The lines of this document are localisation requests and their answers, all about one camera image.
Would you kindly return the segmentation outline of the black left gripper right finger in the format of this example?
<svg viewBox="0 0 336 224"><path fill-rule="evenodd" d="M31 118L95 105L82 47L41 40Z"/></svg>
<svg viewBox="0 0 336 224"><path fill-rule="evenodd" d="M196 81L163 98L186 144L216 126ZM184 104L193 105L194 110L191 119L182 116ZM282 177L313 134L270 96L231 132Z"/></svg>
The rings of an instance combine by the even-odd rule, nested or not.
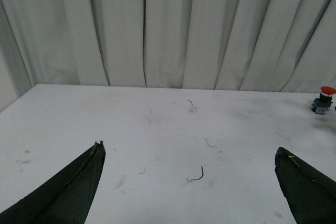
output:
<svg viewBox="0 0 336 224"><path fill-rule="evenodd" d="M296 223L335 223L335 181L283 147L275 173Z"/></svg>

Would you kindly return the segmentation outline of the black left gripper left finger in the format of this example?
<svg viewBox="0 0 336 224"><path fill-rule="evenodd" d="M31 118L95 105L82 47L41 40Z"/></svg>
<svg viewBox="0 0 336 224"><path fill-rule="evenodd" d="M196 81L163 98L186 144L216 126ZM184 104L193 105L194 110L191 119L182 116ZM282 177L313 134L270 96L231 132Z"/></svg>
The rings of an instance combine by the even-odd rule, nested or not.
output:
<svg viewBox="0 0 336 224"><path fill-rule="evenodd" d="M103 141L1 212L1 223L85 223L102 175Z"/></svg>

